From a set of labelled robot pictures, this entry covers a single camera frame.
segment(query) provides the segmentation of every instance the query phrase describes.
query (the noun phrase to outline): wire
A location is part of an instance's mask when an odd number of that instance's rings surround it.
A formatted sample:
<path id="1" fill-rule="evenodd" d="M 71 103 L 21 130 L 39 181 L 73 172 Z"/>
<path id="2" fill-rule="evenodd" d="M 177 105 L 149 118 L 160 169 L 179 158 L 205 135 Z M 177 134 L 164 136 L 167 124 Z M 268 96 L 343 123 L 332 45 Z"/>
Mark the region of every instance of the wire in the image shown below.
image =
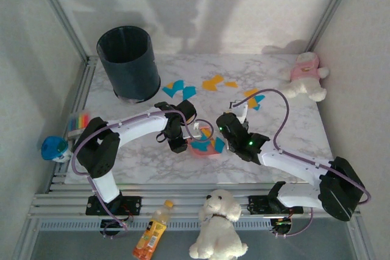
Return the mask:
<path id="1" fill-rule="evenodd" d="M 162 143 L 162 142 L 166 141 L 166 137 L 165 137 L 165 136 L 164 136 L 164 139 L 163 139 L 163 140 L 158 140 L 158 138 L 159 138 L 161 135 L 164 135 L 164 133 L 163 133 L 163 132 L 160 132 L 160 133 L 156 136 L 156 141 L 157 141 L 158 143 Z"/>
<path id="2" fill-rule="evenodd" d="M 120 219 L 118 219 L 116 216 L 114 216 L 112 214 L 112 212 L 106 207 L 104 201 L 103 201 L 103 198 L 100 196 L 97 188 L 96 188 L 96 185 L 94 184 L 91 176 L 89 175 L 88 172 L 79 172 L 77 169 L 76 169 L 76 158 L 77 158 L 77 154 L 80 152 L 81 148 L 89 141 L 91 140 L 92 138 L 94 138 L 96 135 L 102 133 L 103 131 L 106 131 L 108 129 L 111 129 L 111 128 L 115 128 L 115 127 L 118 127 L 120 125 L 127 125 L 127 124 L 131 124 L 131 123 L 134 123 L 134 122 L 137 122 L 139 121 L 140 119 L 143 119 L 143 118 L 148 118 L 150 116 L 162 116 L 166 113 L 177 113 L 179 115 L 181 115 L 183 121 L 184 121 L 184 126 L 189 134 L 189 136 L 194 140 L 194 141 L 199 141 L 199 142 L 205 142 L 205 141 L 209 141 L 212 137 L 213 137 L 213 134 L 214 134 L 214 127 L 213 125 L 206 121 L 206 120 L 203 120 L 203 119 L 196 119 L 195 121 L 199 121 L 199 122 L 204 122 L 206 124 L 208 124 L 210 126 L 210 129 L 211 129 L 211 133 L 209 135 L 209 137 L 205 140 L 199 140 L 197 138 L 195 138 L 191 132 L 190 132 L 190 129 L 188 128 L 188 124 L 187 124 L 187 121 L 185 119 L 185 116 L 182 112 L 178 111 L 178 110 L 165 110 L 165 111 L 156 111 L 156 112 L 152 112 L 152 113 L 148 113 L 148 114 L 141 114 L 141 115 L 138 115 L 138 116 L 135 116 L 135 117 L 132 117 L 132 118 L 128 118 L 126 120 L 123 120 L 123 121 L 120 121 L 118 123 L 114 123 L 114 124 L 111 124 L 111 125 L 108 125 L 108 126 L 105 126 L 105 127 L 102 127 L 100 128 L 99 130 L 95 131 L 94 133 L 92 133 L 91 135 L 87 136 L 75 149 L 74 153 L 73 153 L 73 156 L 72 156 L 72 159 L 71 159 L 71 166 L 72 166 L 72 170 L 73 172 L 76 174 L 76 175 L 79 175 L 79 176 L 87 176 L 87 180 L 88 182 L 90 183 L 91 187 L 92 187 L 92 190 L 93 192 L 96 194 L 96 197 L 97 199 L 99 199 L 100 201 L 100 204 L 103 206 L 105 212 L 111 216 L 113 218 L 113 220 L 115 222 L 117 222 L 121 227 L 123 227 L 123 229 L 125 231 L 129 231 L 129 229 L 127 228 L 127 225 L 122 222 Z"/>
<path id="3" fill-rule="evenodd" d="M 127 207 L 126 207 L 125 205 L 121 205 L 121 207 L 122 207 L 123 209 L 125 209 L 125 212 L 128 213 L 127 217 L 126 217 L 125 219 L 122 219 L 121 221 L 122 221 L 122 222 L 126 222 L 126 221 L 128 221 L 128 220 L 130 219 L 130 216 L 131 216 L 131 218 L 132 218 L 132 221 L 131 221 L 131 222 L 133 222 L 133 221 L 134 221 L 134 216 L 133 216 L 133 214 L 130 212 L 130 210 L 128 210 Z M 108 227 L 110 227 L 110 226 L 113 225 L 114 223 L 116 223 L 116 221 L 115 221 L 115 220 L 112 220 L 111 222 L 109 222 L 109 223 L 107 223 L 107 224 L 105 225 L 105 227 L 104 227 L 104 229 L 103 229 L 103 232 L 102 232 L 103 237 L 107 237 L 107 236 L 108 236 L 107 233 L 106 233 L 106 231 L 107 231 Z"/>
<path id="4" fill-rule="evenodd" d="M 371 194 L 370 192 L 368 192 L 368 190 L 366 188 L 364 188 L 363 186 L 361 186 L 360 184 L 358 184 L 357 182 L 353 181 L 352 179 L 348 178 L 347 176 L 345 176 L 343 173 L 339 172 L 338 170 L 335 170 L 335 169 L 332 169 L 328 166 L 325 166 L 323 164 L 316 164 L 314 161 L 311 161 L 311 160 L 308 160 L 306 158 L 302 158 L 301 156 L 298 156 L 298 155 L 295 155 L 293 153 L 289 153 L 289 152 L 286 152 L 284 150 L 282 150 L 278 144 L 277 144 L 277 137 L 278 135 L 280 134 L 280 132 L 282 131 L 282 129 L 284 128 L 284 126 L 286 125 L 286 122 L 287 122 L 287 119 L 288 119 L 288 116 L 289 116 L 289 113 L 290 113 L 290 107 L 289 107 L 289 104 L 288 104 L 288 101 L 285 97 L 284 94 L 282 94 L 280 91 L 278 90 L 275 90 L 273 88 L 266 88 L 265 90 L 260 90 L 260 91 L 257 91 L 256 93 L 254 94 L 251 94 L 249 97 L 247 97 L 246 99 L 242 100 L 241 102 L 237 103 L 237 104 L 234 104 L 232 107 L 235 108 L 235 107 L 238 107 L 240 106 L 241 104 L 245 103 L 247 100 L 253 98 L 254 96 L 258 95 L 258 94 L 261 94 L 261 93 L 266 93 L 266 92 L 274 92 L 274 93 L 277 93 L 279 96 L 282 97 L 282 99 L 285 101 L 285 104 L 286 104 L 286 116 L 281 124 L 281 126 L 279 127 L 279 129 L 276 131 L 276 134 L 274 136 L 274 139 L 272 140 L 272 142 L 274 143 L 274 147 L 279 151 L 281 150 L 282 153 L 284 153 L 285 155 L 288 155 L 290 156 L 291 158 L 295 158 L 297 160 L 301 160 L 305 163 L 308 163 L 308 164 L 311 164 L 312 166 L 319 166 L 320 168 L 322 169 L 325 169 L 329 172 L 332 172 L 334 173 L 335 175 L 339 176 L 340 178 L 344 179 L 345 181 L 347 181 L 348 183 L 350 183 L 352 186 L 358 188 L 360 191 L 362 191 L 363 193 L 365 193 L 365 195 L 367 196 L 367 199 L 363 200 L 362 202 L 359 202 L 359 205 L 363 205 L 363 204 L 367 204 L 371 201 Z"/>
<path id="5" fill-rule="evenodd" d="M 303 233 L 305 230 L 307 230 L 309 227 L 310 227 L 310 225 L 311 225 L 311 223 L 313 222 L 313 217 L 314 217 L 314 211 L 313 211 L 313 208 L 310 208 L 310 220 L 309 220 L 309 222 L 307 223 L 307 225 L 304 227 L 304 228 L 302 228 L 301 230 L 299 230 L 299 231 L 297 231 L 297 232 L 295 232 L 295 233 L 292 233 L 292 234 L 283 234 L 282 236 L 283 236 L 283 238 L 286 238 L 286 237 L 293 237 L 293 236 L 297 236 L 298 234 L 301 234 L 301 233 Z M 278 232 L 272 232 L 274 235 L 275 235 L 275 237 L 278 237 Z"/>
<path id="6" fill-rule="evenodd" d="M 197 113 L 195 113 L 195 114 L 193 115 L 193 119 L 191 120 L 191 122 L 187 122 L 187 124 L 188 124 L 188 125 L 191 125 L 191 124 L 195 121 L 196 116 L 197 116 Z"/>
<path id="7" fill-rule="evenodd" d="M 71 159 L 71 166 L 72 166 L 72 170 L 73 172 L 76 174 L 76 175 L 79 175 L 79 176 L 88 176 L 89 173 L 88 172 L 79 172 L 77 169 L 76 169 L 76 157 L 77 157 L 77 154 L 79 153 L 80 149 L 89 141 L 91 140 L 92 138 L 94 138 L 96 135 L 102 133 L 103 131 L 106 131 L 108 129 L 111 129 L 111 128 L 115 128 L 115 127 L 118 127 L 120 125 L 127 125 L 127 124 L 131 124 L 131 123 L 134 123 L 136 121 L 139 121 L 140 119 L 143 119 L 143 118 L 147 118 L 149 116 L 161 116 L 162 114 L 165 114 L 165 113 L 178 113 L 179 115 L 181 115 L 181 117 L 183 118 L 183 121 L 184 121 L 184 126 L 189 134 L 189 136 L 192 138 L 193 141 L 198 141 L 198 142 L 206 142 L 206 141 L 209 141 L 213 135 L 214 135 L 214 127 L 213 125 L 206 121 L 206 120 L 203 120 L 203 119 L 196 119 L 195 121 L 199 121 L 199 122 L 204 122 L 206 124 L 208 124 L 210 126 L 210 129 L 211 129 L 211 133 L 209 135 L 209 137 L 205 140 L 203 139 L 197 139 L 195 138 L 191 132 L 190 132 L 190 129 L 188 128 L 188 124 L 187 124 L 187 121 L 184 117 L 184 114 L 178 110 L 165 110 L 165 111 L 156 111 L 156 112 L 151 112 L 151 113 L 148 113 L 148 114 L 141 114 L 139 116 L 135 116 L 135 117 L 132 117 L 132 118 L 128 118 L 126 120 L 123 120 L 121 122 L 117 122 L 117 123 L 114 123 L 114 124 L 110 124 L 108 126 L 105 126 L 105 127 L 102 127 L 100 128 L 99 130 L 96 130 L 94 133 L 92 133 L 91 135 L 87 136 L 80 144 L 79 146 L 76 147 L 74 153 L 73 153 L 73 156 L 72 156 L 72 159 Z"/>

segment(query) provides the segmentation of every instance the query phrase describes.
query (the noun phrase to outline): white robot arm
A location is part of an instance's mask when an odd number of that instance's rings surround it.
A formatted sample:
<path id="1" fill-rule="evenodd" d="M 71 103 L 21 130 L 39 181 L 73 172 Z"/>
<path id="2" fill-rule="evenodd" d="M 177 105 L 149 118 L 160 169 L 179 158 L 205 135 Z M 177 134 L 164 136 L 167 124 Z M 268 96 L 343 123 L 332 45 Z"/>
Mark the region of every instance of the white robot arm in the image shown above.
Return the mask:
<path id="1" fill-rule="evenodd" d="M 275 139 L 271 141 L 267 136 L 248 132 L 246 113 L 247 105 L 242 105 L 225 112 L 216 121 L 229 150 L 244 161 L 280 169 L 309 183 L 277 182 L 268 195 L 272 206 L 323 208 L 333 217 L 349 221 L 364 188 L 349 162 L 340 157 L 328 161 L 282 150 Z M 341 173 L 361 187 L 357 188 L 335 173 Z"/>
<path id="2" fill-rule="evenodd" d="M 189 134 L 182 130 L 183 118 L 177 113 L 153 115 L 162 110 L 178 110 L 183 113 L 186 121 L 196 115 L 193 105 L 185 100 L 178 106 L 168 105 L 166 102 L 158 103 L 145 112 L 143 118 L 131 124 L 126 122 L 129 118 L 105 122 L 97 117 L 90 121 L 74 146 L 73 151 L 82 141 L 88 140 L 78 151 L 77 159 L 87 169 L 98 194 L 106 204 L 117 201 L 115 199 L 121 195 L 111 172 L 116 153 L 121 146 L 148 133 L 161 132 L 173 152 L 186 150 L 186 138 Z M 274 208 L 323 208 L 339 220 L 350 220 L 363 192 L 361 188 L 354 187 L 330 172 L 341 172 L 354 183 L 363 186 L 348 161 L 339 157 L 333 161 L 320 160 L 295 151 L 281 150 L 275 141 L 272 142 L 268 137 L 248 132 L 246 113 L 247 105 L 243 105 L 235 111 L 227 111 L 216 121 L 228 142 L 229 150 L 244 161 L 275 167 L 309 183 L 277 182 L 268 195 L 270 205 Z M 93 138 L 90 137 L 106 126 L 112 127 Z"/>
<path id="3" fill-rule="evenodd" d="M 94 118 L 78 139 L 73 151 L 77 149 L 82 141 L 97 130 L 102 127 L 109 127 L 109 129 L 90 139 L 77 153 L 79 163 L 87 169 L 97 192 L 105 203 L 112 202 L 120 195 L 111 169 L 118 149 L 124 144 L 146 134 L 159 132 L 164 135 L 164 140 L 168 141 L 173 152 L 180 153 L 186 150 L 186 139 L 190 136 L 184 127 L 182 129 L 182 117 L 177 113 L 152 114 L 162 110 L 179 110 L 184 114 L 186 120 L 196 115 L 195 108 L 187 100 L 178 106 L 162 102 L 144 113 L 136 115 L 142 116 L 146 114 L 143 118 L 139 118 L 131 124 L 126 124 L 126 121 L 132 117 L 107 122 L 100 117 Z M 201 134 L 198 131 L 195 135 L 192 134 L 192 136 L 201 137 Z"/>

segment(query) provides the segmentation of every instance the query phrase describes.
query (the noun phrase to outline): blue paper piece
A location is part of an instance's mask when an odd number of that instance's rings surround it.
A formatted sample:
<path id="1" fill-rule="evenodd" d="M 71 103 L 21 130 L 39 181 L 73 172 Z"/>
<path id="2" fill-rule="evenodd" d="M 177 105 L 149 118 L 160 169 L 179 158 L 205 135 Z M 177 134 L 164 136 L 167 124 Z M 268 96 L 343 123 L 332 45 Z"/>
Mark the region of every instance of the blue paper piece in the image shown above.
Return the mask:
<path id="1" fill-rule="evenodd" d="M 187 100 L 192 96 L 196 95 L 196 87 L 195 86 L 186 86 L 183 89 L 183 100 Z"/>
<path id="2" fill-rule="evenodd" d="M 225 147 L 224 141 L 221 138 L 217 137 L 215 139 L 215 146 L 214 146 L 215 151 L 222 153 L 222 151 L 224 150 L 224 147 Z"/>
<path id="3" fill-rule="evenodd" d="M 207 137 L 202 133 L 201 140 L 206 140 Z M 211 144 L 210 140 L 205 142 L 193 141 L 191 142 L 191 146 L 193 149 L 199 149 L 201 152 L 206 152 L 207 147 Z"/>
<path id="4" fill-rule="evenodd" d="M 183 89 L 184 89 L 184 81 L 181 79 L 176 80 L 172 88 L 167 88 L 166 86 L 163 87 L 164 93 L 166 93 L 170 97 L 173 97 L 176 92 L 181 91 Z"/>
<path id="5" fill-rule="evenodd" d="M 259 109 L 260 109 L 260 101 L 262 101 L 264 98 L 265 98 L 266 96 L 264 96 L 264 95 L 260 95 L 260 96 L 255 96 L 255 101 L 256 101 L 256 103 L 257 103 L 257 106 L 256 107 L 254 107 L 254 109 L 256 110 L 256 111 L 258 111 Z"/>
<path id="6" fill-rule="evenodd" d="M 256 103 L 260 103 L 266 96 L 265 95 L 260 95 L 260 96 L 255 96 L 255 101 Z"/>

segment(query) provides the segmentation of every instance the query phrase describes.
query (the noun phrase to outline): pink and white plush toy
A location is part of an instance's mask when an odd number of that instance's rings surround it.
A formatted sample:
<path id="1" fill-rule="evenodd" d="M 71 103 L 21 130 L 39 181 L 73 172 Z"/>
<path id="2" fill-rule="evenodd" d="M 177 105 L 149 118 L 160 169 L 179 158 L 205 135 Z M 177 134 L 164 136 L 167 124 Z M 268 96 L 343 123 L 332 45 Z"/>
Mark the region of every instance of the pink and white plush toy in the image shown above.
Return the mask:
<path id="1" fill-rule="evenodd" d="M 327 90 L 321 88 L 320 79 L 329 75 L 328 68 L 319 68 L 319 59 L 314 52 L 306 52 L 297 57 L 295 66 L 288 72 L 282 72 L 282 78 L 291 82 L 280 91 L 287 97 L 293 98 L 300 93 L 308 94 L 315 102 L 325 99 Z"/>
<path id="2" fill-rule="evenodd" d="M 190 248 L 193 259 L 234 260 L 246 253 L 233 222 L 241 215 L 241 207 L 226 190 L 215 190 L 206 197 L 199 211 L 202 221 L 199 237 Z"/>

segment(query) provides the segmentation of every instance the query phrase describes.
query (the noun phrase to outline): black cylindrical container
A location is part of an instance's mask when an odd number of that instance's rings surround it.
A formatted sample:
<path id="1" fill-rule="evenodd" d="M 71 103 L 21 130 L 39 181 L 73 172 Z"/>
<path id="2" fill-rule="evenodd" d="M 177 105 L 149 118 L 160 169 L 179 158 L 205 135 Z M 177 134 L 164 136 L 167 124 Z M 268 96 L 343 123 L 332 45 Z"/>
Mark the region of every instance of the black cylindrical container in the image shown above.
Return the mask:
<path id="1" fill-rule="evenodd" d="M 132 102 L 144 102 L 160 88 L 151 37 L 139 27 L 116 27 L 97 42 L 97 54 L 115 94 Z"/>

